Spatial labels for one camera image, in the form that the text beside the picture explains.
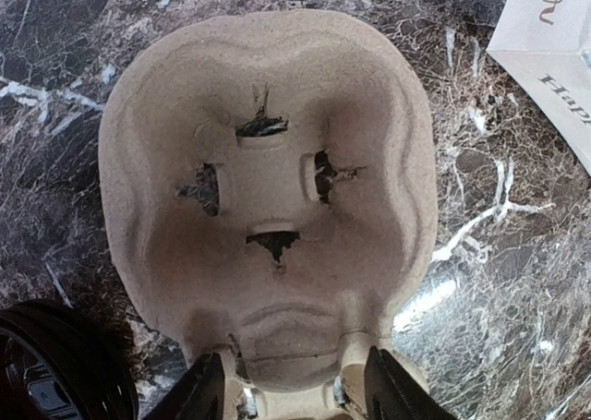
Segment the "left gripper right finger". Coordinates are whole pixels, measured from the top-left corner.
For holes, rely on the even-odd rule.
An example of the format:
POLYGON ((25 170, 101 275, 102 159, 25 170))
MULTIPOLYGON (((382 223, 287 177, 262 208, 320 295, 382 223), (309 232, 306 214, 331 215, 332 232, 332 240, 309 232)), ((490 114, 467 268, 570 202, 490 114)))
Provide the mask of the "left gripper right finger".
POLYGON ((387 350, 376 346, 369 349, 364 391, 371 420, 456 420, 387 350))

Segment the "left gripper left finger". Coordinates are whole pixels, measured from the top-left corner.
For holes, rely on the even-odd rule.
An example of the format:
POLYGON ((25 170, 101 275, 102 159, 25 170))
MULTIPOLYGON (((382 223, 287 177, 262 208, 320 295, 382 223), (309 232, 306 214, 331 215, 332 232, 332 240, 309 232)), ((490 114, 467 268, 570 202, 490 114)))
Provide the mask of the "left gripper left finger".
POLYGON ((145 420, 222 420, 225 374, 218 353, 201 355, 145 420))

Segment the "stack of black lids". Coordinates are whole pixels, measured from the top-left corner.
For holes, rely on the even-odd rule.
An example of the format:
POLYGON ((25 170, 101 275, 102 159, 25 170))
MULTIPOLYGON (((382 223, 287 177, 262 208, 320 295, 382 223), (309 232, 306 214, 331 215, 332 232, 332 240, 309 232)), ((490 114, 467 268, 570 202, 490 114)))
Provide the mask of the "stack of black lids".
POLYGON ((136 419, 124 355, 88 318, 50 300, 1 312, 4 419, 136 419))

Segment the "brown cardboard cup carrier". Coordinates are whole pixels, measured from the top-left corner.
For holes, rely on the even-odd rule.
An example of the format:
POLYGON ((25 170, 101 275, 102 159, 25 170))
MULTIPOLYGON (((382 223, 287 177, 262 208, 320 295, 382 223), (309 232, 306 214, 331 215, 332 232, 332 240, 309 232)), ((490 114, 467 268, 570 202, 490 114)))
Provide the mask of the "brown cardboard cup carrier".
POLYGON ((223 419, 368 419, 369 349, 425 276, 438 201, 427 95, 380 32, 333 11, 210 18, 121 75, 99 131, 113 263, 223 419))

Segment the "white paper takeout bag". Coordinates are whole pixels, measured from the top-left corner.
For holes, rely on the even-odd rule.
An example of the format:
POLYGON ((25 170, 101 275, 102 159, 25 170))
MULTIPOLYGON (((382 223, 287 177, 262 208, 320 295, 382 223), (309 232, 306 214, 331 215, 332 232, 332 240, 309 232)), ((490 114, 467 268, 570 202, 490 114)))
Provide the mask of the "white paper takeout bag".
POLYGON ((487 48, 590 169, 590 0, 507 0, 487 48))

